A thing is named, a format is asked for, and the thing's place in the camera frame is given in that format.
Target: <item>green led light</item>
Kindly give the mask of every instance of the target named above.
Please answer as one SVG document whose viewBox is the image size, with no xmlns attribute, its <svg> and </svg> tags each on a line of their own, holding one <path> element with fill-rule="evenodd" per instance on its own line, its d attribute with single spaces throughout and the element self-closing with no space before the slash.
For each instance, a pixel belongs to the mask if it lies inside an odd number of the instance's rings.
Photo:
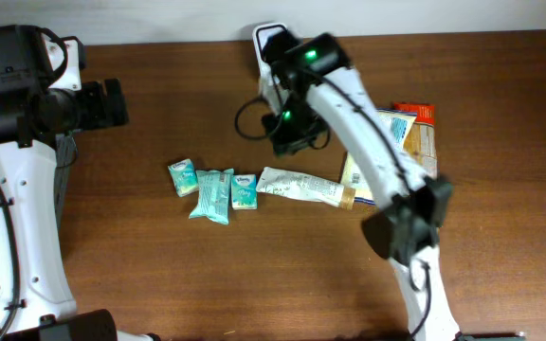
<svg viewBox="0 0 546 341">
<path fill-rule="evenodd" d="M 317 57 L 318 57 L 318 52 L 316 50 L 310 50 L 304 54 L 304 58 L 306 58 L 309 61 L 313 61 Z"/>
</svg>

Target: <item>black wire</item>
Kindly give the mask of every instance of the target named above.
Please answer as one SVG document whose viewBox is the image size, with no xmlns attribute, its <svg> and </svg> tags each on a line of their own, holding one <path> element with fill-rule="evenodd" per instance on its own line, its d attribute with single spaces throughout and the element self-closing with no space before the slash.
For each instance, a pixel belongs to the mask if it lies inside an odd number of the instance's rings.
<svg viewBox="0 0 546 341">
<path fill-rule="evenodd" d="M 71 137 L 71 141 L 73 142 L 73 146 L 75 146 L 75 151 L 73 152 L 73 160 L 71 160 L 71 162 L 69 162 L 66 165 L 56 167 L 57 170 L 62 170 L 62 169 L 69 168 L 75 165 L 75 162 L 77 162 L 77 159 L 80 158 L 80 150 L 79 148 L 77 148 L 77 143 L 75 142 L 75 136 L 72 135 L 70 137 Z"/>
<path fill-rule="evenodd" d="M 255 103 L 258 103 L 258 102 L 262 102 L 262 103 L 265 103 L 265 104 L 268 104 L 266 99 L 264 99 L 264 97 L 262 96 L 258 96 L 254 99 L 251 99 L 249 101 L 247 101 L 246 103 L 244 103 L 244 105 L 242 105 L 241 108 L 239 108 L 239 110 L 237 111 L 237 114 L 235 114 L 235 132 L 237 132 L 237 134 L 245 139 L 248 139 L 248 140 L 252 140 L 252 141 L 259 141 L 259 140 L 263 140 L 263 139 L 266 139 L 266 138 L 269 138 L 271 136 L 273 136 L 274 134 L 277 133 L 277 131 L 281 128 L 282 126 L 282 123 L 283 123 L 283 117 L 282 117 L 282 108 L 283 108 L 283 100 L 282 100 L 282 95 L 280 94 L 280 89 L 277 88 L 277 84 L 275 83 L 275 79 L 273 79 L 273 88 L 275 89 L 275 95 L 277 95 L 277 101 L 279 102 L 280 104 L 280 112 L 278 114 L 279 116 L 279 119 L 277 121 L 277 126 L 275 126 L 275 128 L 269 132 L 268 134 L 265 134 L 265 135 L 261 135 L 261 136 L 250 136 L 250 135 L 246 135 L 244 132 L 242 132 L 242 130 L 239 128 L 239 116 L 242 115 L 242 112 L 247 108 L 249 107 L 250 105 L 252 104 L 255 104 Z"/>
<path fill-rule="evenodd" d="M 313 143 L 314 141 L 309 141 L 309 147 L 311 147 L 311 149 L 314 149 L 316 151 L 320 151 L 326 147 L 328 147 L 328 144 L 330 144 L 330 128 L 328 128 L 328 132 L 326 134 L 326 140 L 323 142 L 323 144 L 321 146 L 316 146 L 315 143 Z"/>
<path fill-rule="evenodd" d="M 341 97 L 343 97 L 346 101 L 349 102 L 349 104 L 351 104 L 351 106 L 354 107 L 354 110 L 358 113 L 360 113 L 364 118 L 366 118 L 366 120 L 368 121 L 368 123 L 370 123 L 370 125 L 374 128 L 374 130 L 376 131 L 376 133 L 380 136 L 380 138 L 383 140 L 383 143 L 385 144 L 385 147 L 387 148 L 387 150 L 389 151 L 389 154 L 391 155 L 391 159 L 393 160 L 393 163 L 394 163 L 394 166 L 397 168 L 397 176 L 400 178 L 400 180 L 402 180 L 402 182 L 404 183 L 404 186 L 406 187 L 406 190 L 408 191 L 408 194 L 412 194 L 412 190 L 410 189 L 410 185 L 408 183 L 408 179 L 406 178 L 406 170 L 404 170 L 404 168 L 402 167 L 402 165 L 399 163 L 399 159 L 397 158 L 397 155 L 395 154 L 395 150 L 393 149 L 393 147 L 391 146 L 391 143 L 389 142 L 389 140 L 387 140 L 387 138 L 383 135 L 383 132 L 380 130 L 380 128 L 374 123 L 374 121 L 372 120 L 371 117 L 368 116 L 368 114 L 366 114 L 363 109 L 361 108 L 361 106 L 357 103 L 355 103 L 353 101 L 353 99 L 351 99 L 351 97 L 347 94 L 345 94 L 344 91 L 342 91 L 342 89 L 340 89 L 340 87 L 338 85 L 336 85 L 333 81 L 330 81 L 328 80 L 327 78 L 321 76 L 320 74 L 318 74 L 317 72 L 314 72 L 312 70 L 309 70 L 307 68 L 303 68 L 303 67 L 296 67 L 296 66 L 291 66 L 293 67 L 294 69 L 296 69 L 297 71 L 300 71 L 301 73 L 305 74 L 305 75 L 308 75 L 308 76 L 311 76 L 313 78 L 315 78 L 316 80 L 318 81 L 321 81 L 323 83 L 326 83 L 328 85 L 330 85 Z"/>
<path fill-rule="evenodd" d="M 264 54 L 263 54 L 263 47 L 261 46 L 261 36 L 260 36 L 259 33 L 261 33 L 262 30 L 271 29 L 271 28 L 275 28 L 275 27 L 279 27 L 282 30 L 289 33 L 288 29 L 284 25 L 281 25 L 281 24 L 275 24 L 275 25 L 271 25 L 271 26 L 267 26 L 267 27 L 261 27 L 261 28 L 256 30 L 256 34 L 255 34 L 256 35 L 256 43 L 258 44 L 258 51 L 259 51 L 259 54 L 260 54 L 261 59 L 263 60 L 263 62 L 265 62 L 265 60 L 264 60 Z"/>
<path fill-rule="evenodd" d="M 422 263 L 422 266 L 423 266 L 423 269 L 425 269 L 425 276 L 427 278 L 425 281 L 425 287 L 427 289 L 427 304 L 425 306 L 425 314 L 423 315 L 423 318 L 421 319 L 418 326 L 416 326 L 414 331 L 409 334 L 409 337 L 410 337 L 409 340 L 413 340 L 414 337 L 416 337 L 416 335 L 418 334 L 418 332 L 423 329 L 423 327 L 425 326 L 425 322 L 427 322 L 428 315 L 431 312 L 431 301 L 433 300 L 433 294 L 431 292 L 431 273 L 430 273 L 431 267 L 428 265 L 428 263 L 424 261 Z M 414 278 L 412 277 L 411 271 L 409 271 L 409 284 L 412 287 L 412 290 L 416 292 L 420 292 L 422 290 L 422 289 L 419 290 L 416 284 L 414 283 Z"/>
<path fill-rule="evenodd" d="M 237 114 L 235 114 L 235 132 L 237 132 L 237 134 L 239 136 L 241 136 L 241 137 L 243 137 L 245 139 L 248 139 L 248 140 L 252 140 L 252 141 L 259 141 L 259 140 L 269 138 L 272 135 L 274 135 L 282 126 L 282 116 L 280 115 L 275 128 L 271 132 L 269 132 L 269 133 L 267 133 L 265 135 L 252 136 L 252 135 L 247 135 L 246 133 L 242 132 L 242 130 L 239 128 L 239 117 L 242 115 L 242 113 L 244 112 L 244 110 L 247 107 L 249 107 L 252 104 L 258 103 L 258 102 L 266 103 L 266 100 L 261 96 L 258 96 L 255 99 L 251 99 L 251 100 L 247 101 L 246 103 L 244 103 L 244 105 L 242 105 L 242 107 L 239 108 L 239 110 L 237 111 Z"/>
<path fill-rule="evenodd" d="M 16 246 L 16 236 L 14 234 L 14 225 L 9 211 L 9 203 L 6 200 L 4 191 L 0 186 L 0 207 L 3 209 L 6 228 L 8 230 L 9 254 L 11 257 L 11 272 L 12 272 L 12 299 L 9 305 L 9 313 L 0 331 L 0 341 L 8 332 L 11 323 L 16 316 L 16 311 L 20 307 L 20 261 L 18 261 L 18 249 Z"/>
<path fill-rule="evenodd" d="M 43 33 L 52 43 L 56 44 L 63 51 L 63 63 L 56 70 L 53 70 L 54 81 L 52 83 L 54 83 L 63 76 L 64 72 L 66 71 L 66 67 L 68 66 L 68 51 L 66 51 L 66 44 L 64 43 L 64 40 L 62 40 L 48 28 L 40 27 L 37 29 L 37 31 Z"/>
</svg>

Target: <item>light blue tissue pack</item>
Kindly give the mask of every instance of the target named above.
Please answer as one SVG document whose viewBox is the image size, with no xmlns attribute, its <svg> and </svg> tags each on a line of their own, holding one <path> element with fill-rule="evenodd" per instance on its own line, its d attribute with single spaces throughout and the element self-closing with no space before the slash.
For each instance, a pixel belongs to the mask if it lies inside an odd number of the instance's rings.
<svg viewBox="0 0 546 341">
<path fill-rule="evenodd" d="M 168 166 L 168 171 L 174 180 L 174 187 L 178 196 L 183 197 L 199 190 L 197 175 L 190 159 Z"/>
<path fill-rule="evenodd" d="M 208 217 L 213 222 L 228 224 L 228 199 L 233 169 L 198 170 L 199 202 L 189 215 L 191 218 Z"/>
<path fill-rule="evenodd" d="M 235 175 L 231 181 L 233 209 L 256 209 L 256 175 Z"/>
</svg>

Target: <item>white wall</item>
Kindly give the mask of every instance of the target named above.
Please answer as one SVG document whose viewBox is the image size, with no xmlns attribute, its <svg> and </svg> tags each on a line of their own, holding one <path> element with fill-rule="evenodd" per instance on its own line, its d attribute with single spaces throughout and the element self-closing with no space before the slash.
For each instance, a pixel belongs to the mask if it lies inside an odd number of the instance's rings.
<svg viewBox="0 0 546 341">
<path fill-rule="evenodd" d="M 305 37 L 546 28 L 546 0 L 0 0 L 0 25 L 85 44 L 248 39 L 283 21 Z"/>
</svg>

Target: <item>small tissue packet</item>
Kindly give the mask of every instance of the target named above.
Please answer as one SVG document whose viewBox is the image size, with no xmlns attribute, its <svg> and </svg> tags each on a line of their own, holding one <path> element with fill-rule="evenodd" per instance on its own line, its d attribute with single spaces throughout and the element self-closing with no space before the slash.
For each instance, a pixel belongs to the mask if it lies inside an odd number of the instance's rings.
<svg viewBox="0 0 546 341">
<path fill-rule="evenodd" d="M 168 166 L 178 196 L 184 197 L 199 190 L 195 168 L 190 159 Z"/>
<path fill-rule="evenodd" d="M 233 209 L 256 209 L 256 175 L 235 175 L 231 181 Z"/>
</svg>

